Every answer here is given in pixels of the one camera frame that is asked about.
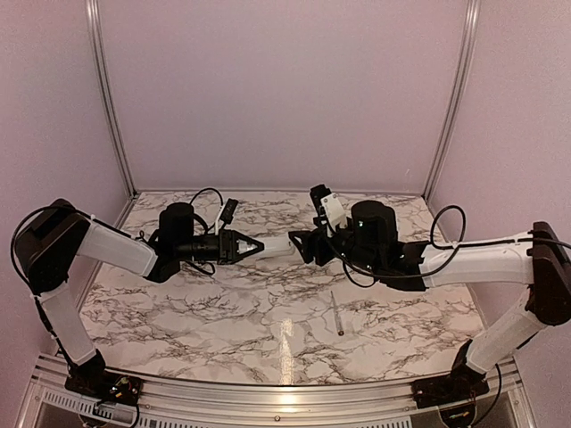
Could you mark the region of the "white remote control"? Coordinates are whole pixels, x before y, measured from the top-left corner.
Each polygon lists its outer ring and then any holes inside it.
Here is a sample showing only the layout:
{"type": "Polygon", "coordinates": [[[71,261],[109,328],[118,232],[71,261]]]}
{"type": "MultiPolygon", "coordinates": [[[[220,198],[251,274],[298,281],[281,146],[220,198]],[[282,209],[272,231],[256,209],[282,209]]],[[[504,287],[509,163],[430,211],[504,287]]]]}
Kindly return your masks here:
{"type": "Polygon", "coordinates": [[[264,250],[260,253],[261,258],[288,256],[295,252],[293,243],[286,235],[264,237],[261,242],[264,244],[264,250]]]}

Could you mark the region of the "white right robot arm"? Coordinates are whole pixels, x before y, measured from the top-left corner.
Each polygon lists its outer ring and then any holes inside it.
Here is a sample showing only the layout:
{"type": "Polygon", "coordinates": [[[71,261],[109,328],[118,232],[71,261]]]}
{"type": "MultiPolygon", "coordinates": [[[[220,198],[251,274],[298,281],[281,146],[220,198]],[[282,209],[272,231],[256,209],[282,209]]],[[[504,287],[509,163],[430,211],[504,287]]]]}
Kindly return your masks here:
{"type": "Polygon", "coordinates": [[[325,185],[311,188],[316,210],[312,230],[288,237],[305,263],[324,266],[333,259],[345,272],[368,277],[403,292],[423,292],[449,284],[523,284],[517,302],[492,326],[463,345],[442,391],[461,399],[501,359],[541,330],[570,320],[569,244],[546,222],[488,241],[402,242],[394,209],[365,200],[349,211],[325,185]]]}

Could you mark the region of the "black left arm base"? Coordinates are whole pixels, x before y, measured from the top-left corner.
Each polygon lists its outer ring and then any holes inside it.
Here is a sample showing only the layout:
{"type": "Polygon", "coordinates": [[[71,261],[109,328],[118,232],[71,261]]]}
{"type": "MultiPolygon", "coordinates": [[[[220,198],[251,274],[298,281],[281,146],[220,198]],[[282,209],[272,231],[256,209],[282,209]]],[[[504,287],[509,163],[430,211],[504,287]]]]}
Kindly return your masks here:
{"type": "Polygon", "coordinates": [[[97,399],[99,402],[135,406],[142,390],[141,378],[107,371],[104,367],[79,366],[65,381],[68,391],[97,399]]]}

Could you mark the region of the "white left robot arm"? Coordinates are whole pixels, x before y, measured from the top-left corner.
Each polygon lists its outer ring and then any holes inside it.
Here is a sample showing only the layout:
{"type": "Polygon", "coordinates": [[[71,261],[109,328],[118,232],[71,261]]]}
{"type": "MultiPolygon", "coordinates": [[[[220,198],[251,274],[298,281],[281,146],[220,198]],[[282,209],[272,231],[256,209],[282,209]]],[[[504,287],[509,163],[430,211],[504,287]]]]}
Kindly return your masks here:
{"type": "Polygon", "coordinates": [[[12,259],[19,263],[46,328],[66,357],[70,379],[91,395],[106,396],[113,383],[67,287],[75,258],[98,260],[162,284],[184,263],[232,265],[265,249],[263,242],[235,230],[196,235],[197,220],[192,204],[175,202],[160,213],[149,239],[135,238],[58,199],[32,212],[14,232],[12,259]]]}

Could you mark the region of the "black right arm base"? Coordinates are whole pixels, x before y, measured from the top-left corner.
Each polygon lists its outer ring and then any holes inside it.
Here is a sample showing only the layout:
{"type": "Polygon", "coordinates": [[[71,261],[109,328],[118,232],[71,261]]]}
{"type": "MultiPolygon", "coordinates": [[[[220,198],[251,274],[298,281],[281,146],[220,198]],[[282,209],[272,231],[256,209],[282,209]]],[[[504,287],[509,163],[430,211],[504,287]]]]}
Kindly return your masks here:
{"type": "Polygon", "coordinates": [[[490,391],[485,375],[467,366],[454,368],[448,374],[416,380],[411,389],[418,408],[475,399],[490,391]]]}

